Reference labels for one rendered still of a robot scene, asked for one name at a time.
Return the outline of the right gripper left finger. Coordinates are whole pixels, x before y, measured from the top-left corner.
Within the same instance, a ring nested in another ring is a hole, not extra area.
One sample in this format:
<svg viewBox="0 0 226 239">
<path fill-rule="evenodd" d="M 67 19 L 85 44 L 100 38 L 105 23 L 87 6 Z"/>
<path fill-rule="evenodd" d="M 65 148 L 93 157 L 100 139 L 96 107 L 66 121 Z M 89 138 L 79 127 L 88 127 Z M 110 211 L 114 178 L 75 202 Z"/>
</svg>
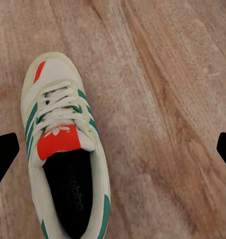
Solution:
<svg viewBox="0 0 226 239">
<path fill-rule="evenodd" d="M 16 133 L 0 136 L 0 182 L 19 153 Z"/>
</svg>

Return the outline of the gym shoe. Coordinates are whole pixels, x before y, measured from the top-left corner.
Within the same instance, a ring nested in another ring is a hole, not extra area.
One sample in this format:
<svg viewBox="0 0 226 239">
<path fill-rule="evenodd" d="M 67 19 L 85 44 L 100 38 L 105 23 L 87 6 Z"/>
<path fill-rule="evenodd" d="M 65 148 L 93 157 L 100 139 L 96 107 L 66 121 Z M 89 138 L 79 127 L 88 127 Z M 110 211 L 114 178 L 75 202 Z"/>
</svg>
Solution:
<svg viewBox="0 0 226 239">
<path fill-rule="evenodd" d="M 111 189 L 83 81 L 64 53 L 31 64 L 23 86 L 31 194 L 46 239 L 104 239 Z"/>
</svg>

